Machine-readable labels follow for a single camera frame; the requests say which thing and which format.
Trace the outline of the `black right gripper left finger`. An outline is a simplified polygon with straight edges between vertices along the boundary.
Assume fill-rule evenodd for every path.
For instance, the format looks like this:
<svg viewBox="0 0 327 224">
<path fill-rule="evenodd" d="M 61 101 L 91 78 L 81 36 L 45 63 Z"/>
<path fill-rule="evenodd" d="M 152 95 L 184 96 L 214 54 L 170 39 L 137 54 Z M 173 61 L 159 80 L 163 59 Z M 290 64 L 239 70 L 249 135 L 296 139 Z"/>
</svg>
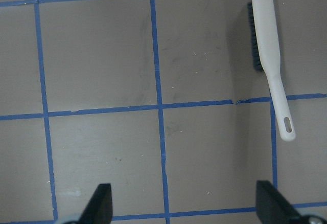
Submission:
<svg viewBox="0 0 327 224">
<path fill-rule="evenodd" d="M 99 184 L 75 223 L 108 224 L 113 218 L 111 184 Z"/>
</svg>

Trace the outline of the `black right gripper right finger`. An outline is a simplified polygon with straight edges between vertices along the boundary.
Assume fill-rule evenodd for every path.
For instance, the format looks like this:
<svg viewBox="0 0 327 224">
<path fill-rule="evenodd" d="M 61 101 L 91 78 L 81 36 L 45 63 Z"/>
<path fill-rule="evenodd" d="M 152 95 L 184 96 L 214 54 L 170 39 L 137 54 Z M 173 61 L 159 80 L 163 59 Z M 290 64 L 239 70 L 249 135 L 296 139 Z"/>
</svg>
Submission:
<svg viewBox="0 0 327 224">
<path fill-rule="evenodd" d="M 326 223 L 318 215 L 299 213 L 269 181 L 256 182 L 255 209 L 263 224 Z"/>
</svg>

